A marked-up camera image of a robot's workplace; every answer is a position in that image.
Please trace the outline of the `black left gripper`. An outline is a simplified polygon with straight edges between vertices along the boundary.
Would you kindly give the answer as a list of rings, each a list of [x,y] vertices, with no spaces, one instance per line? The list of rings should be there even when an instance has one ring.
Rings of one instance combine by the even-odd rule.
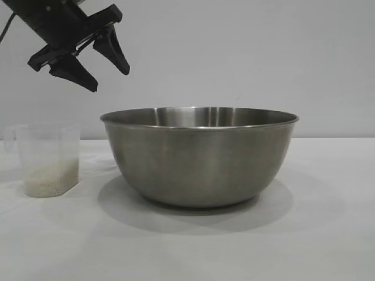
[[[81,1],[9,1],[8,7],[19,16],[46,46],[34,54],[28,65],[35,71],[50,64],[49,73],[96,92],[97,80],[75,57],[94,41],[95,51],[107,58],[123,74],[128,64],[117,39],[114,24],[122,12],[112,4],[90,16],[79,7]]]

